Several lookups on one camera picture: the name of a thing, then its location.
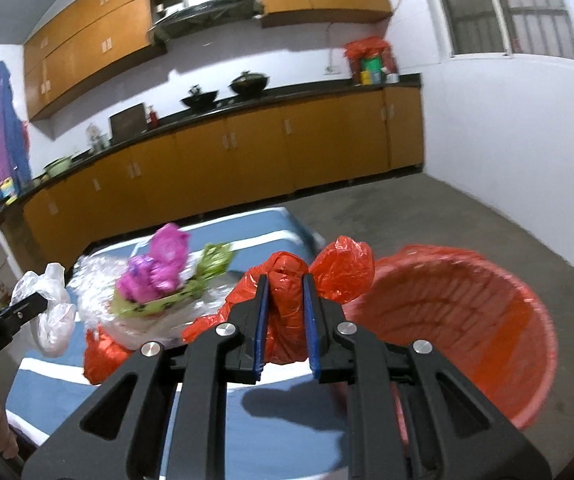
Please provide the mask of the white plastic bag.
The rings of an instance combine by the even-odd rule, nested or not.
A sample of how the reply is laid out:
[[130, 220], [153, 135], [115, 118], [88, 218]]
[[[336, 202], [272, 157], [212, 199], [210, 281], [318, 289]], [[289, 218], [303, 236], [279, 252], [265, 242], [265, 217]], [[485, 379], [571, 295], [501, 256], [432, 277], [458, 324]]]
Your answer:
[[43, 274], [25, 272], [11, 295], [11, 305], [39, 294], [46, 300], [46, 309], [30, 322], [32, 338], [46, 358], [60, 358], [69, 347], [75, 328], [75, 304], [64, 287], [64, 267], [51, 262]]

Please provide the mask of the clear bubble wrap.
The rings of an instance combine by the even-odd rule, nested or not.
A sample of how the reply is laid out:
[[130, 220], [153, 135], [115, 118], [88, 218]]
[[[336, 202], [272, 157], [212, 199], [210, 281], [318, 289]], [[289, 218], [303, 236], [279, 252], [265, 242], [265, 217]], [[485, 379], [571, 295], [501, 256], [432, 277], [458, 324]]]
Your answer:
[[93, 335], [104, 332], [128, 350], [153, 340], [168, 348], [179, 346], [183, 344], [183, 330], [197, 318], [217, 313], [243, 276], [239, 271], [226, 270], [195, 286], [194, 275], [201, 259], [201, 252], [189, 255], [181, 273], [181, 290], [149, 304], [136, 304], [120, 296], [116, 288], [127, 269], [126, 259], [84, 257], [76, 264], [69, 283], [78, 315]]

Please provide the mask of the purple plastic bag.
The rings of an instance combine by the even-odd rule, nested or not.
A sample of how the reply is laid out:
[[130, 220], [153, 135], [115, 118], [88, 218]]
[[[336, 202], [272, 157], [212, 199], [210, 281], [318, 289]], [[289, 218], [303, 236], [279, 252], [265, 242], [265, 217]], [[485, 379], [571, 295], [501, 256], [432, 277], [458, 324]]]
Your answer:
[[127, 269], [116, 281], [116, 291], [136, 304], [169, 296], [181, 286], [188, 256], [189, 234], [175, 223], [167, 223], [151, 237], [147, 254], [128, 259]]

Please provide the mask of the red lined trash basket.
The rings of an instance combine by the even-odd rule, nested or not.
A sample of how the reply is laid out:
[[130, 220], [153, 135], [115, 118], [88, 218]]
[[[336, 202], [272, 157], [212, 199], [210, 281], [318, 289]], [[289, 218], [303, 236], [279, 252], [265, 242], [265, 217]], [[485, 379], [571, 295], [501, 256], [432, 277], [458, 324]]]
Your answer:
[[343, 310], [389, 344], [429, 341], [519, 429], [551, 391], [558, 345], [548, 309], [478, 252], [406, 246], [376, 261], [371, 289]]

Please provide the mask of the red bottle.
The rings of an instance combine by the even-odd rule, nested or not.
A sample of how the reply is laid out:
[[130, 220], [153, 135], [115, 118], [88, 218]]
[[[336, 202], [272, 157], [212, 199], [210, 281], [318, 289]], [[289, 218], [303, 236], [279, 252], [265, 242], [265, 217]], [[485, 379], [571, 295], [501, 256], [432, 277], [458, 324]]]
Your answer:
[[159, 126], [159, 118], [156, 111], [153, 109], [152, 106], [147, 107], [147, 114], [148, 114], [148, 128], [149, 129], [156, 129]]

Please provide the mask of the lower wooden kitchen cabinets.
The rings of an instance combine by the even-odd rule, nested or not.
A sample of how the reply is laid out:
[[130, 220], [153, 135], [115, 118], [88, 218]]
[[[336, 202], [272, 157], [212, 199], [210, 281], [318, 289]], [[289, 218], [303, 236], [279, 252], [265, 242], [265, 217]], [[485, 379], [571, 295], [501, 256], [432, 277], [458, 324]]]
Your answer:
[[421, 91], [392, 86], [227, 114], [101, 157], [37, 192], [23, 219], [47, 261], [98, 240], [424, 162]]

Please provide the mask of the green bowl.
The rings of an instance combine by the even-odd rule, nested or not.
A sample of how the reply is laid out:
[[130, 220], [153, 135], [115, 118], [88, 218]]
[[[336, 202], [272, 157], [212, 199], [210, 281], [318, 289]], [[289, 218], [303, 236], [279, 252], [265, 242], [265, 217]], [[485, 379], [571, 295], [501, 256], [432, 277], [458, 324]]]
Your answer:
[[71, 156], [59, 157], [44, 167], [45, 174], [49, 179], [52, 179], [68, 171], [72, 165], [73, 158]]

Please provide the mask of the black wok left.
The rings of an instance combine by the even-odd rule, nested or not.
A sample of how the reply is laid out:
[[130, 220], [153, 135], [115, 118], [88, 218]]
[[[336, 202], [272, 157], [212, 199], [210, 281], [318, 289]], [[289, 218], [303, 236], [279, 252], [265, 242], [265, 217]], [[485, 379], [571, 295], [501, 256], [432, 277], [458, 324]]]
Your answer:
[[188, 95], [181, 99], [181, 102], [195, 113], [209, 112], [214, 109], [218, 94], [217, 90], [203, 91], [199, 84], [195, 84], [189, 89]]

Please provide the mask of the red bag on counter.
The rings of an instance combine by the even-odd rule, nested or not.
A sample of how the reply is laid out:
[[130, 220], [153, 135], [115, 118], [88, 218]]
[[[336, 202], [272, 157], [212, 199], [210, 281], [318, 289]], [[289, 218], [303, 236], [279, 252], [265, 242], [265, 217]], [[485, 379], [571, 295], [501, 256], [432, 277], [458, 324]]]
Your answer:
[[358, 86], [383, 84], [387, 76], [398, 73], [391, 44], [376, 36], [366, 37], [345, 44], [351, 79]]

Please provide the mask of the dark cutting board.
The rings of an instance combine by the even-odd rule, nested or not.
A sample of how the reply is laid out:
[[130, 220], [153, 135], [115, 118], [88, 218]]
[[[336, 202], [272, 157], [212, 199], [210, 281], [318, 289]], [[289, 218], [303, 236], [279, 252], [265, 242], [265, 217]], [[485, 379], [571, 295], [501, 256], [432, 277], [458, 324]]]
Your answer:
[[139, 103], [109, 118], [112, 145], [130, 141], [147, 131], [147, 116], [144, 103]]

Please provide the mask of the black wok with lid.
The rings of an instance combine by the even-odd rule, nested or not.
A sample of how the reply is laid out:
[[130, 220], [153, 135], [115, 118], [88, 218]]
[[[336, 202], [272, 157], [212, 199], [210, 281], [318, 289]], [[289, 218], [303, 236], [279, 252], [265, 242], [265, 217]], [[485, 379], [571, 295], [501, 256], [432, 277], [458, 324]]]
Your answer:
[[231, 81], [229, 89], [241, 99], [256, 99], [262, 96], [269, 81], [269, 76], [244, 70], [238, 77]]

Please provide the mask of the red plastic bag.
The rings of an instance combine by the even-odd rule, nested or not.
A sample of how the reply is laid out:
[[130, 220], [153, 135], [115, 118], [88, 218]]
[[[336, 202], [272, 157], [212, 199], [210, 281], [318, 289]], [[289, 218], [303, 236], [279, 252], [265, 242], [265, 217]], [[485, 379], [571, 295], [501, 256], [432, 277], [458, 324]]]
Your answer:
[[85, 341], [83, 375], [94, 386], [104, 382], [133, 353], [114, 341], [100, 326], [96, 330], [86, 330]]
[[375, 260], [371, 246], [345, 235], [328, 244], [311, 264], [291, 252], [274, 252], [270, 258], [250, 268], [214, 314], [196, 318], [183, 329], [190, 344], [209, 328], [225, 322], [236, 304], [255, 296], [262, 275], [270, 285], [271, 305], [267, 315], [264, 359], [285, 365], [308, 359], [303, 320], [302, 278], [311, 274], [317, 294], [337, 304], [348, 304], [371, 287]]

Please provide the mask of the glass jar on counter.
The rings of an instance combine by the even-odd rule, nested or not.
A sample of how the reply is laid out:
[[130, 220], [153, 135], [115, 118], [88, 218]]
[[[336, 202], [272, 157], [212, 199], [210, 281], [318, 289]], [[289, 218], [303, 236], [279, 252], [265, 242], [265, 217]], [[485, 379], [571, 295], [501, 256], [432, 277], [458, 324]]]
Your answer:
[[93, 154], [104, 151], [109, 146], [109, 139], [95, 124], [89, 124], [86, 128], [86, 136], [90, 151]]

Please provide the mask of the green printed plastic bag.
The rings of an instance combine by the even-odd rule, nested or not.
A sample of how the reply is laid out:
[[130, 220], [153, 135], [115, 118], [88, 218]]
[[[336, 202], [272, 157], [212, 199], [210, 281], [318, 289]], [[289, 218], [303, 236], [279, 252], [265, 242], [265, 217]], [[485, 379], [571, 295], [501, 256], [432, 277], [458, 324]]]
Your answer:
[[136, 304], [123, 299], [115, 290], [109, 310], [119, 318], [142, 318], [159, 314], [178, 302], [199, 299], [207, 289], [209, 281], [224, 274], [233, 258], [231, 244], [206, 244], [195, 266], [189, 264], [186, 266], [186, 270], [189, 271], [188, 278], [183, 278], [181, 272], [181, 286], [176, 292], [147, 304]]

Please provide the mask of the range hood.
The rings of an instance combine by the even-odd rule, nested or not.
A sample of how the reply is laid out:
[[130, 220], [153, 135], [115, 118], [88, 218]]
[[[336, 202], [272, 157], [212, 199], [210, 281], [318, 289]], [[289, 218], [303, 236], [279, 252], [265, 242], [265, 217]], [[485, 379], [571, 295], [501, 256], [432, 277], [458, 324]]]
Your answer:
[[165, 16], [153, 22], [147, 37], [150, 44], [165, 44], [215, 26], [251, 20], [263, 13], [258, 0], [211, 0], [174, 11], [165, 9]]

